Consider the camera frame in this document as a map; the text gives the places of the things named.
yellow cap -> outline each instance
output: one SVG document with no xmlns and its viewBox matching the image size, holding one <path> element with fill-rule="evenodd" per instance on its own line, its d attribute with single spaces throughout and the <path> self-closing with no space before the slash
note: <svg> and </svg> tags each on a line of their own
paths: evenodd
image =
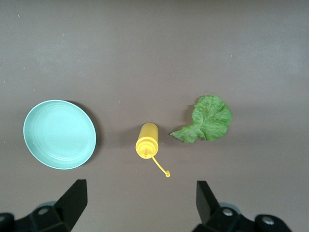
<svg viewBox="0 0 309 232">
<path fill-rule="evenodd" d="M 158 167 L 165 173 L 165 176 L 170 177 L 169 171 L 165 171 L 154 158 L 159 150 L 158 141 L 159 129 L 156 124 L 152 122 L 145 123 L 140 130 L 135 149 L 137 154 L 143 159 L 152 158 Z"/>
</svg>

gray background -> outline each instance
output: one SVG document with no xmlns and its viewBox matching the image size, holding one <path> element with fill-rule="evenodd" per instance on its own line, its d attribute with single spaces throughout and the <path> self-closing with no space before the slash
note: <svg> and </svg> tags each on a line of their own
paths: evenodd
<svg viewBox="0 0 309 232">
<path fill-rule="evenodd" d="M 0 211 L 23 217 L 86 178 L 74 232 L 190 232 L 206 180 L 249 219 L 308 231 L 308 22 L 307 0 L 0 1 Z M 226 136 L 171 137 L 206 94 L 233 113 Z M 94 121 L 97 148 L 79 168 L 49 168 L 25 145 L 27 113 L 50 99 Z M 135 152 L 148 121 L 170 178 Z"/>
</svg>

round plate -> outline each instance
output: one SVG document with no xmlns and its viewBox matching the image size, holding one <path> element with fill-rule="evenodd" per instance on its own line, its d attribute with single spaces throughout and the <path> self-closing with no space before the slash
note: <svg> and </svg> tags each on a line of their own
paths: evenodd
<svg viewBox="0 0 309 232">
<path fill-rule="evenodd" d="M 61 100 L 36 105 L 24 123 L 29 151 L 43 164 L 72 169 L 84 164 L 96 146 L 96 131 L 78 106 Z"/>
</svg>

silver bolt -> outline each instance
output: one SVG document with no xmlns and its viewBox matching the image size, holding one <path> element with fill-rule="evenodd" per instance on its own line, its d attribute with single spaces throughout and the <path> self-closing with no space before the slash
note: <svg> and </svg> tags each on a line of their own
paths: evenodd
<svg viewBox="0 0 309 232">
<path fill-rule="evenodd" d="M 265 224 L 267 224 L 267 225 L 273 225 L 273 224 L 275 224 L 274 220 L 271 219 L 270 217 L 267 217 L 267 216 L 262 217 L 262 220 L 263 220 L 263 222 L 264 222 Z"/>
<path fill-rule="evenodd" d="M 48 208 L 43 208 L 43 209 L 39 210 L 38 214 L 43 215 L 43 214 L 46 214 L 47 211 L 48 211 Z"/>
<path fill-rule="evenodd" d="M 223 213 L 224 213 L 224 215 L 226 215 L 226 216 L 233 216 L 233 212 L 232 212 L 232 210 L 230 210 L 230 209 L 224 209 L 223 210 Z"/>
</svg>

green leaf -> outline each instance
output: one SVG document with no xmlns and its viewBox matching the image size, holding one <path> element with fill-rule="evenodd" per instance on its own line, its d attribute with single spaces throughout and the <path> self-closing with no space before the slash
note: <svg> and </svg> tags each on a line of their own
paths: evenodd
<svg viewBox="0 0 309 232">
<path fill-rule="evenodd" d="M 214 141 L 225 135 L 232 114 L 221 98 L 205 95 L 194 105 L 192 119 L 192 125 L 170 135 L 185 143 L 193 143 L 198 138 Z"/>
</svg>

